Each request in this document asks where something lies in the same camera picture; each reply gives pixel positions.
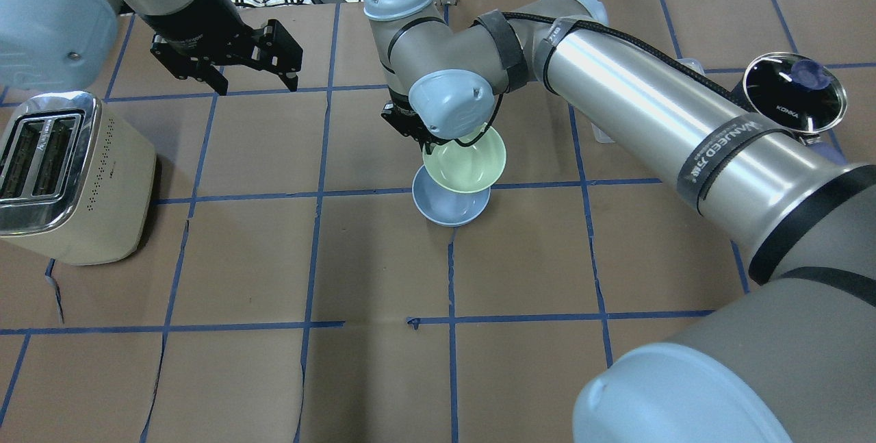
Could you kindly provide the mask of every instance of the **green bowl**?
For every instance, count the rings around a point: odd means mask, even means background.
[[[463,143],[473,140],[479,132],[459,140]],[[432,149],[432,155],[423,150],[423,165],[430,177],[442,188],[456,193],[476,193],[490,188],[501,177],[504,163],[504,142],[493,127],[471,147],[460,147],[451,141]]]

